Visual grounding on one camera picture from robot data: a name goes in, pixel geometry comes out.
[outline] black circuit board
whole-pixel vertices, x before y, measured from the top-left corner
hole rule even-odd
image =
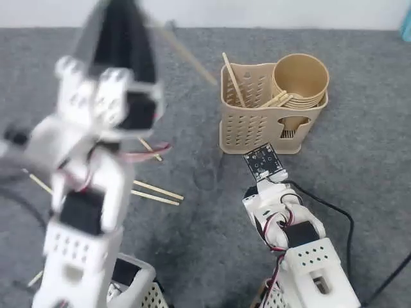
[[[283,170],[283,165],[270,143],[244,154],[243,157],[257,182]]]

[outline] wooden chopstick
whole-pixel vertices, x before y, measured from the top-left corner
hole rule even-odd
[[[37,176],[29,173],[29,172],[28,172],[27,170],[25,170],[25,169],[24,169],[24,172],[25,172],[25,173],[28,173],[28,174],[29,174],[29,177],[30,177],[38,186],[40,186],[41,188],[43,188],[43,189],[44,189],[45,191],[47,191],[48,193],[53,194],[53,190],[52,190],[50,187],[48,187],[48,186],[47,186],[42,180],[40,180]],[[172,205],[180,205],[178,202],[171,201],[171,200],[166,199],[166,198],[161,198],[161,197],[153,196],[152,194],[146,194],[145,192],[139,192],[139,191],[132,190],[131,193],[132,193],[132,194],[135,194],[135,195],[137,195],[137,196],[140,196],[140,197],[152,199],[152,200],[159,201],[159,202],[163,202],[163,203],[168,203],[168,204],[172,204]]]
[[[141,144],[148,150],[148,151],[153,151],[152,147],[142,138],[139,138],[139,141],[141,142]],[[159,154],[155,154],[154,155],[155,158],[159,161],[162,162],[162,158]]]
[[[141,187],[145,187],[145,188],[151,189],[153,191],[157,191],[158,193],[166,194],[167,196],[170,196],[170,197],[173,197],[173,198],[176,198],[176,199],[179,199],[179,200],[184,200],[183,196],[180,196],[179,194],[175,194],[174,192],[169,192],[169,191],[166,191],[165,189],[162,189],[162,188],[150,185],[150,184],[146,184],[146,183],[143,183],[143,182],[140,182],[140,181],[137,181],[137,180],[134,180],[134,183],[136,185],[141,186]]]
[[[217,79],[207,71],[207,69],[197,60],[197,58],[183,45],[179,42],[177,37],[170,31],[164,29],[164,27],[156,21],[151,15],[145,14],[149,21],[158,28],[162,37],[164,37],[167,42],[174,47],[174,49],[180,54],[180,56],[187,62],[189,62],[195,70],[202,75],[211,85],[217,86]]]
[[[231,81],[232,81],[232,85],[234,86],[234,89],[236,90],[238,99],[240,100],[241,106],[243,108],[246,108],[243,96],[241,95],[240,87],[238,86],[238,83],[237,83],[236,75],[234,75],[234,71],[232,70],[230,61],[227,58],[227,55],[225,53],[223,53],[223,59],[224,59],[224,62],[225,62],[225,66],[226,66],[226,68],[229,72],[229,75],[230,75],[230,78],[231,78]]]
[[[23,169],[24,173],[27,173],[28,176],[41,188],[43,188],[45,191],[47,191],[49,194],[53,194],[53,190],[48,187],[42,180],[40,180],[38,177],[36,177],[33,173],[29,173],[27,169]]]
[[[141,192],[141,191],[132,190],[131,193],[135,194],[137,196],[140,196],[140,197],[144,197],[144,198],[147,198],[147,199],[151,199],[151,200],[155,200],[155,201],[159,201],[159,202],[163,202],[163,203],[168,203],[168,204],[172,204],[172,205],[180,205],[179,202],[171,201],[171,200],[166,199],[166,198],[153,196],[152,194],[146,194],[145,192]]]
[[[281,91],[279,94],[277,94],[276,96],[274,96],[272,99],[270,99],[269,101],[267,101],[264,105],[261,105],[259,108],[265,108],[265,107],[269,107],[271,104],[277,102],[277,101],[281,101],[281,99],[283,99],[284,97],[287,96],[287,91],[283,90]]]
[[[32,287],[35,285],[37,281],[40,280],[41,276],[43,276],[43,271],[40,271],[37,275],[34,276],[33,279],[30,280],[30,282],[27,284],[28,287]]]

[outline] plastic basket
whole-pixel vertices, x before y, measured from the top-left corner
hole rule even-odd
[[[316,107],[299,110],[286,107],[257,108],[272,98],[271,75],[275,63],[231,64],[245,105],[229,78],[221,70],[222,121],[220,147],[228,154],[244,154],[270,142],[278,154],[296,154],[321,110],[328,104],[324,95]]]

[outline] gray carpet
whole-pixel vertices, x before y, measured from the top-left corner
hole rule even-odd
[[[35,123],[55,103],[53,65],[73,30],[0,31],[0,129]],[[302,150],[282,156],[291,179],[352,213],[354,281],[365,298],[411,247],[411,45],[396,32],[319,30],[177,30],[218,77],[221,53],[233,62],[276,61],[311,53],[331,75],[328,108]],[[180,207],[132,197],[122,250],[151,262],[177,308],[246,308],[274,267],[241,204],[253,180],[240,156],[218,148],[219,92],[163,42],[157,42],[168,110],[152,142],[174,148],[163,163],[139,166],[137,178],[183,194]],[[13,169],[2,164],[4,174]],[[46,216],[49,196],[29,180],[14,190]],[[348,223],[304,197],[345,260]],[[42,233],[32,217],[1,198],[0,302],[28,307],[28,281],[42,267]],[[373,308],[411,306],[411,268]]]

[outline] stacked cups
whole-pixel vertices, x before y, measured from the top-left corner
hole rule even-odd
[[[284,104],[292,109],[309,109],[318,105],[327,91],[329,73],[317,58],[303,53],[294,53],[280,59],[272,73],[272,97],[282,91],[293,98]],[[287,130],[296,130],[304,117],[284,119]]]

